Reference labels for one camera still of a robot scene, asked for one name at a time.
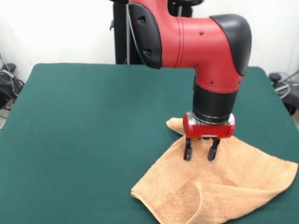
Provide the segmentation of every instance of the black stand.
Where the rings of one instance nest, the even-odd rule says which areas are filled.
[[[129,33],[127,38],[126,4],[128,0],[111,1],[114,2],[112,28],[114,28],[116,64],[143,64],[134,45],[132,34]],[[168,11],[173,16],[192,17],[192,6],[199,5],[202,2],[203,0],[169,0]]]

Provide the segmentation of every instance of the green tablecloth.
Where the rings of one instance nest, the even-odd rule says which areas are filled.
[[[193,70],[39,64],[0,133],[1,224],[154,224],[130,190],[179,136]],[[235,104],[235,135],[299,162],[299,132],[260,68]],[[232,221],[298,223],[299,181]]]

